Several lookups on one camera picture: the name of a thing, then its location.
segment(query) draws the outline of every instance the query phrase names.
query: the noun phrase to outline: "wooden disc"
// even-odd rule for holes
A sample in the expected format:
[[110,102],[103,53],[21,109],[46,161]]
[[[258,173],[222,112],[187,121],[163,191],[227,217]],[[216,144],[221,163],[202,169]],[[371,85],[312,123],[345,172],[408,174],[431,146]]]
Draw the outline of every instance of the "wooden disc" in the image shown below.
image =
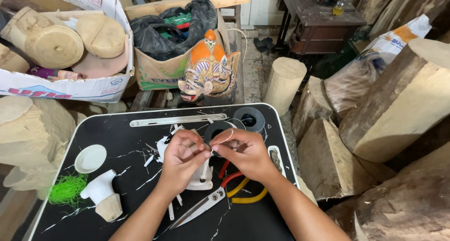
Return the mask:
[[100,58],[113,58],[125,50],[125,31],[116,20],[106,15],[84,15],[75,29],[90,53]]
[[30,56],[45,68],[63,69],[72,66],[83,55],[83,41],[69,27],[54,25],[45,28],[30,42]]

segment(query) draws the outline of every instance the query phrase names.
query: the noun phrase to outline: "black table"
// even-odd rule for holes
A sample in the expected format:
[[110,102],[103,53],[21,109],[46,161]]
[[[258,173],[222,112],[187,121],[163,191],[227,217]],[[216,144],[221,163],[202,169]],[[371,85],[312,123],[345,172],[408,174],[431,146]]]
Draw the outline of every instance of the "black table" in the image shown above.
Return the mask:
[[[80,209],[76,211],[69,206],[49,204],[46,200],[30,240],[106,241],[147,198],[159,179],[162,163],[152,161],[147,168],[143,164],[151,153],[150,146],[156,148],[156,142],[164,135],[169,134],[172,125],[131,127],[132,121],[220,113],[233,117],[233,113],[244,106],[255,107],[262,112],[266,123],[261,134],[265,139],[266,146],[279,148],[282,160],[281,168],[287,179],[298,187],[278,114],[270,105],[256,103],[96,115],[87,118],[76,128],[58,175],[76,173],[73,164],[80,151],[93,144],[103,145],[107,150],[107,158],[99,169],[88,174],[88,181],[92,181],[110,169],[115,170],[117,174],[123,172],[121,176],[115,177],[112,181],[114,191],[120,194],[123,214],[113,222],[106,222],[95,213],[95,205],[89,198],[86,203],[80,204]],[[186,129],[197,129],[202,136],[209,123],[201,121],[179,124]],[[197,202],[219,187],[221,180],[217,178],[217,172],[224,160],[219,157],[212,157],[210,160],[210,165],[214,167],[214,186],[211,190],[184,191],[181,193],[183,206],[179,206],[176,199],[173,201],[175,219],[181,217]],[[232,173],[237,169],[231,164],[227,171]],[[234,188],[242,179],[243,177],[236,178],[228,186]],[[250,181],[245,189],[251,194],[242,191],[237,196],[255,196],[262,191],[263,186],[258,182]],[[222,200],[194,220],[173,230],[168,230],[173,222],[169,220],[168,212],[166,212],[155,239],[162,241],[293,240],[270,194],[253,204],[231,204],[231,201]]]

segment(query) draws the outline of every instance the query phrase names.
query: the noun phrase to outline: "green fiber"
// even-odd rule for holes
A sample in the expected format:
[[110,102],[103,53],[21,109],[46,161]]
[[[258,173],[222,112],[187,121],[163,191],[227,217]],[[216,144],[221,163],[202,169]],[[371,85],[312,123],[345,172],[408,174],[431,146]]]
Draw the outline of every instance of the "green fiber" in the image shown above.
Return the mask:
[[84,202],[80,193],[87,185],[87,174],[59,176],[57,182],[50,190],[49,203],[69,205],[76,209],[78,203]]

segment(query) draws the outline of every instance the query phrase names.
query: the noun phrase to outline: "scissors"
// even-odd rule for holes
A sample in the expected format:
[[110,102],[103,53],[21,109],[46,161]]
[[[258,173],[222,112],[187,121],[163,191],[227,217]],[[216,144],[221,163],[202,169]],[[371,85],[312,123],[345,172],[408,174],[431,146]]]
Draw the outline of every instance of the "scissors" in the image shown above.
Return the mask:
[[[221,172],[219,173],[219,178],[222,178],[223,175],[225,174],[225,170],[226,170],[228,164],[229,164],[229,160],[226,160],[224,165],[222,166]],[[221,186],[219,188],[217,188],[216,191],[212,192],[210,195],[208,195],[206,198],[201,200],[199,203],[195,204],[194,207],[189,209],[188,212],[186,212],[182,217],[180,217],[180,219],[178,219],[174,224],[172,224],[170,229],[172,230],[172,229],[174,229],[174,228],[176,228],[178,226],[181,226],[181,225],[191,221],[192,219],[194,219],[197,216],[201,215],[206,210],[210,209],[212,206],[216,205],[223,198],[225,198],[225,197],[231,198],[232,196],[237,194],[250,181],[249,178],[245,177],[245,179],[239,184],[239,186],[237,186],[236,188],[234,188],[230,192],[226,192],[225,191],[225,186],[232,179],[234,179],[236,177],[239,177],[239,176],[242,176],[242,175],[243,174],[241,172],[237,172],[237,173],[234,173],[234,174],[229,175],[228,177],[226,177],[222,181]],[[254,203],[254,202],[260,201],[262,198],[264,198],[266,196],[266,194],[267,194],[267,188],[264,187],[262,192],[259,195],[255,196],[255,197],[251,197],[251,198],[231,198],[231,201],[233,203],[236,203],[236,204],[249,204],[249,203]]]

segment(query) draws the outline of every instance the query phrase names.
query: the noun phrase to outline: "sack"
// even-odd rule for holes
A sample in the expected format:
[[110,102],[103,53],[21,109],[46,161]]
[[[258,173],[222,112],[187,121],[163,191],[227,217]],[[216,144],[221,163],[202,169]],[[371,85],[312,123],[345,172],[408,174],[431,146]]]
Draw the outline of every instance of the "sack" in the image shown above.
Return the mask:
[[430,29],[428,17],[421,15],[376,38],[357,58],[326,79],[325,89],[338,119],[344,119],[409,41],[424,38]]
[[[164,19],[180,13],[191,13],[188,37],[173,24],[165,24]],[[146,15],[130,21],[135,37],[135,47],[158,61],[166,61],[185,54],[202,40],[208,30],[217,28],[217,11],[209,0],[193,0],[183,9],[172,7],[160,15]],[[158,30],[166,30],[177,38],[176,42],[161,36]]]
[[[219,9],[216,9],[217,13],[217,29],[214,30],[217,40],[216,43],[220,43],[225,50],[226,54],[229,54],[229,39],[226,24],[220,14]],[[186,62],[189,57],[189,53],[192,48],[188,49],[184,54],[171,58],[166,61],[158,61],[154,58],[146,55],[135,47],[135,76],[141,90],[160,90],[160,89],[173,89],[178,88],[178,80],[184,79],[184,70],[186,68]]]

